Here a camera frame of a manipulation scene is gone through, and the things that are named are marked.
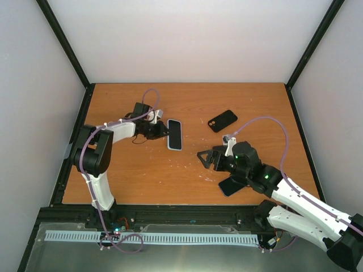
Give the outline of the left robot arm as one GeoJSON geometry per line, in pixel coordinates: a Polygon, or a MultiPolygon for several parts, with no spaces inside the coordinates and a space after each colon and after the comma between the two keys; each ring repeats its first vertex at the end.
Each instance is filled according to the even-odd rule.
{"type": "Polygon", "coordinates": [[[70,159],[87,184],[91,205],[101,210],[98,221],[105,228],[114,227],[118,221],[117,212],[111,209],[115,198],[107,177],[113,144],[139,135],[147,140],[166,137],[168,128],[161,120],[162,116],[161,109],[135,103],[133,112],[117,121],[81,127],[70,159]]]}

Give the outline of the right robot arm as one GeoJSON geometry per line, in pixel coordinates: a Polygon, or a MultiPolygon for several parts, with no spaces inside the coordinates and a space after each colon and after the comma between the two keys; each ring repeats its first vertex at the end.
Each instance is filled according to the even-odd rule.
{"type": "Polygon", "coordinates": [[[271,226],[303,238],[342,269],[356,271],[362,259],[361,214],[349,215],[315,198],[279,169],[262,163],[248,142],[232,138],[197,157],[206,169],[229,173],[219,183],[225,196],[249,187],[267,197],[255,210],[261,228],[271,226]]]}

